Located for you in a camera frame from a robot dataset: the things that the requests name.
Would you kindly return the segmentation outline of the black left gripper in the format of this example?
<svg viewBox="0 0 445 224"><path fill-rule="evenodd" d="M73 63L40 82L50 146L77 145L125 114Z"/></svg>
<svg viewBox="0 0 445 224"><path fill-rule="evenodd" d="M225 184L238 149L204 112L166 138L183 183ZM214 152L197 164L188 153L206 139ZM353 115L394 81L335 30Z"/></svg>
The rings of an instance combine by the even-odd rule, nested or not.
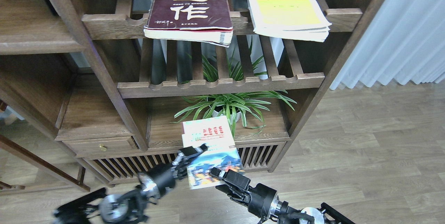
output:
<svg viewBox="0 0 445 224"><path fill-rule="evenodd" d="M205 143L194 148L185 147L178 150L174 161L159 164L148 172L138 173L141 194L147 198L162 198L176 186L176 180L187 178L187 167L208 150Z"/></svg>

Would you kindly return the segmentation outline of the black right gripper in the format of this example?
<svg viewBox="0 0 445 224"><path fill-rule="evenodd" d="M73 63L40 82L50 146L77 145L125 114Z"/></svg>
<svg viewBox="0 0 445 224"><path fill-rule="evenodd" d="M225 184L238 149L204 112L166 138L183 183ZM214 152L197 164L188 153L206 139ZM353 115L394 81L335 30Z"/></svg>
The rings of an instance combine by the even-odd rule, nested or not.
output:
<svg viewBox="0 0 445 224"><path fill-rule="evenodd" d="M248 211L260 219L270 219L278 215L277 191L261 183L251 187L251 180L229 169L228 171L213 167L210 175L224 184L216 186L218 191L226 194L232 201L248 208Z"/></svg>

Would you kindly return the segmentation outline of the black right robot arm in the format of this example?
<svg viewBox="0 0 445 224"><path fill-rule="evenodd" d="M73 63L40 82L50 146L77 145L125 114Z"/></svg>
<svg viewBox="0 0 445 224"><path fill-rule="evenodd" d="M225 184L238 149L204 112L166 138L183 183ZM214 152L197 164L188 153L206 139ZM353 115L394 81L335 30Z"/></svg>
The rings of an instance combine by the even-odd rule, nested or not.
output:
<svg viewBox="0 0 445 224"><path fill-rule="evenodd" d="M228 171L213 167L210 175L223 182L216 189L226 193L230 200L247 207L248 211L259 217L259 223L272 220L278 224L352 224L353 222L337 210L322 203L320 208L306 207L297 210L280 201L277 191L258 183L250 186L251 180L231 169Z"/></svg>

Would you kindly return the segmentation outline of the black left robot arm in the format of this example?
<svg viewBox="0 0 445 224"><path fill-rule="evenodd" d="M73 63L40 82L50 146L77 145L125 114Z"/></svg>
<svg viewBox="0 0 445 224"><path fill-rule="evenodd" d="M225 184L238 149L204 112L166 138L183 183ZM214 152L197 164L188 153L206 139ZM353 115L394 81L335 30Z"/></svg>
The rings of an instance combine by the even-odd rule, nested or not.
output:
<svg viewBox="0 0 445 224"><path fill-rule="evenodd" d="M107 194L105 188L66 203L54 211L56 224L89 224L88 216L96 211L105 224L137 224L148 221L144 214L149 203L156 204L175 188L176 181L187 175L187 167L207 150L202 144L178 150L170 164L161 163L138 173L139 185L125 194Z"/></svg>

